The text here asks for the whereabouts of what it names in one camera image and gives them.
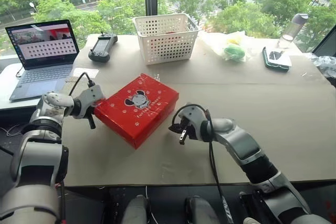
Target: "laptop screen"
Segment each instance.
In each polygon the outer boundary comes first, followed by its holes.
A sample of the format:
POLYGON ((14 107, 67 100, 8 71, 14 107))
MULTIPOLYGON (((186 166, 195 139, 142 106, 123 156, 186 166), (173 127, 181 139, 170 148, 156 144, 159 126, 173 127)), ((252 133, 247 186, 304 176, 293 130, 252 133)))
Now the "laptop screen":
POLYGON ((25 69, 72 64, 79 53, 69 20, 6 27, 25 69))

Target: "window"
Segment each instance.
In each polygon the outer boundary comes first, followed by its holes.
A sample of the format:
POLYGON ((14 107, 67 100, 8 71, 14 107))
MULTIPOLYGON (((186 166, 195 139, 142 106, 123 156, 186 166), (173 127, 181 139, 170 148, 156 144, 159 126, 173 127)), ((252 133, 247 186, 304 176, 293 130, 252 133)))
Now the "window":
POLYGON ((144 0, 0 0, 0 59, 15 55, 7 26, 69 19, 82 48, 92 33, 135 34, 135 16, 145 16, 144 0))
POLYGON ((257 38, 280 38, 296 13, 309 21, 294 41, 312 51, 336 24, 336 0, 158 0, 158 14, 184 12, 208 32, 244 30, 257 38))
MULTIPOLYGON (((294 14, 308 13, 295 40, 304 52, 336 24, 336 0, 157 0, 156 7, 158 14, 187 13, 208 32, 259 38, 279 38, 294 14)), ((145 0, 0 0, 0 57, 14 54, 6 26, 67 18, 82 48, 88 34, 135 34, 132 17, 144 15, 145 0)))

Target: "water bottle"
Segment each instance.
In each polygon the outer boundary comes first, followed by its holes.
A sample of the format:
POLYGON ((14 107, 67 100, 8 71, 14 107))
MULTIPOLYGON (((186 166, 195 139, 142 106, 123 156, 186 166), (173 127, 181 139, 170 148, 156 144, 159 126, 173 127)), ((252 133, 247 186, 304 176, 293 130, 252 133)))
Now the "water bottle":
POLYGON ((295 39, 303 25, 308 20, 308 14, 305 13, 297 13, 293 17, 290 24, 287 26, 283 34, 281 35, 278 41, 278 48, 287 48, 291 42, 295 39))

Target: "game controller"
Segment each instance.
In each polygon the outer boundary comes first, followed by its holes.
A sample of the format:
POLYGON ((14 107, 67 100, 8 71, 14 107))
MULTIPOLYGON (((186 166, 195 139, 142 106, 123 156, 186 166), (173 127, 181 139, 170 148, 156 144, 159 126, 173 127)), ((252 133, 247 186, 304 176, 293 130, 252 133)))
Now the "game controller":
POLYGON ((117 41, 116 34, 104 34, 101 32, 95 46, 90 49, 89 58, 93 61, 108 62, 110 60, 109 51, 117 41))

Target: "red gift box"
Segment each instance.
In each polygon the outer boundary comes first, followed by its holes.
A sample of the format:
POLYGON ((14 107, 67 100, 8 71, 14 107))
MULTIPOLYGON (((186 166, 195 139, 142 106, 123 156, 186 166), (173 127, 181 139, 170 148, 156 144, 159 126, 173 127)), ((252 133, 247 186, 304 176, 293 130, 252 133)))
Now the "red gift box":
POLYGON ((140 74, 95 108, 95 116, 137 149, 174 110, 179 93, 140 74))

